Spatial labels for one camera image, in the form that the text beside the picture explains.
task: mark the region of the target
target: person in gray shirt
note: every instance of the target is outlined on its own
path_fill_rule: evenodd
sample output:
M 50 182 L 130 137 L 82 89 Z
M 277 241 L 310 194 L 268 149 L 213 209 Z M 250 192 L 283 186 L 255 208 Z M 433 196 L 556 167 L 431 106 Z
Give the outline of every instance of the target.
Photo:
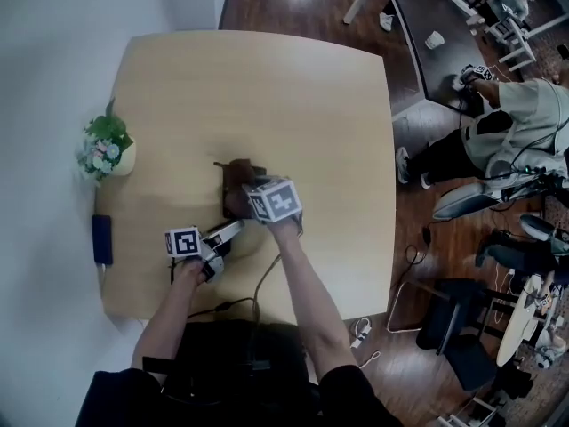
M 477 79 L 470 85 L 497 110 L 454 130 L 413 158 L 400 147 L 396 153 L 399 182 L 421 179 L 427 189 L 432 183 L 451 179 L 483 180 L 488 162 L 502 150 L 514 124 L 509 140 L 514 149 L 532 144 L 532 149 L 553 156 L 569 148 L 569 125 L 565 125 L 569 121 L 569 60 L 561 64 L 558 85 L 543 79 L 522 83 Z
M 498 22 L 513 18 L 523 22 L 530 12 L 529 2 L 533 0 L 488 0 L 480 5 L 478 14 L 484 19 L 488 27 Z

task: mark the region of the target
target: sneaker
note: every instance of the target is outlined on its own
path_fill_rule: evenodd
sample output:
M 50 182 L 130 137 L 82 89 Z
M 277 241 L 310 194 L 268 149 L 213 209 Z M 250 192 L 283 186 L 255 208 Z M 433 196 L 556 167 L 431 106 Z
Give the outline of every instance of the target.
M 391 26 L 393 25 L 393 18 L 395 16 L 389 16 L 385 12 L 380 12 L 380 27 L 386 32 L 391 31 Z
M 409 182 L 409 173 L 407 172 L 407 161 L 409 160 L 409 154 L 405 147 L 400 147 L 395 152 L 395 166 L 397 168 L 397 179 L 399 183 Z
M 432 183 L 429 182 L 429 179 L 427 179 L 428 176 L 429 176 L 429 173 L 421 174 L 421 186 L 424 189 L 429 189 L 430 186 L 432 185 Z

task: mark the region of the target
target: light wood tabletop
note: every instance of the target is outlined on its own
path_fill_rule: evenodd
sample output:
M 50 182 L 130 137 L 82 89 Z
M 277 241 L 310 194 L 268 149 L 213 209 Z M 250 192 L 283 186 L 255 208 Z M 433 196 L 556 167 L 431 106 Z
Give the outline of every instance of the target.
M 137 155 L 129 176 L 106 179 L 97 193 L 97 213 L 112 217 L 107 313 L 154 314 L 170 285 L 164 232 L 224 221 L 213 163 L 234 158 L 294 181 L 303 247 L 343 318 L 387 309 L 395 167 L 381 57 L 266 33 L 142 36 L 127 47 L 114 95 Z M 194 310 L 251 296 L 276 254 L 267 230 L 248 222 Z M 260 309 L 264 321 L 294 322 L 280 263 Z

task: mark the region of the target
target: white cup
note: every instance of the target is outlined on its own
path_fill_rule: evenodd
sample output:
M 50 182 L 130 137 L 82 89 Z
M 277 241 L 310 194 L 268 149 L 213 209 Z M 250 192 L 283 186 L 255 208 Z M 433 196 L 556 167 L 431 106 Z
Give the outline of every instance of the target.
M 425 45 L 429 49 L 435 49 L 436 47 L 440 46 L 444 42 L 445 42 L 445 39 L 443 38 L 443 36 L 440 33 L 433 32 L 430 34 L 430 36 L 425 41 Z

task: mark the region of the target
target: wooden table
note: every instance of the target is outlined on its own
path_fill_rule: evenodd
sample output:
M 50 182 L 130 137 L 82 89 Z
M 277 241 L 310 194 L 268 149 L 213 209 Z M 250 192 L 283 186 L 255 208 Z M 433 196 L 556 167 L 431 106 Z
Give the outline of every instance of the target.
M 483 102 L 461 101 L 452 88 L 453 76 L 469 64 L 485 65 L 475 38 L 470 34 L 466 18 L 450 0 L 391 0 L 405 35 L 413 60 L 419 92 L 397 104 L 391 111 L 394 121 L 409 108 L 431 101 L 459 110 L 471 117 L 483 114 Z M 349 24 L 365 0 L 355 0 L 344 17 Z M 445 43 L 429 49 L 425 40 L 437 31 Z
M 107 313 L 154 314 L 170 284 L 164 232 L 223 222 L 213 163 L 239 157 L 294 180 L 303 246 L 342 317 L 387 309 L 395 167 L 381 57 L 265 33 L 143 36 L 129 44 L 114 94 L 137 161 L 97 195 L 97 212 L 113 220 Z M 268 232 L 249 222 L 195 310 L 251 296 L 276 253 Z M 281 264 L 260 290 L 260 307 L 263 320 L 294 321 Z

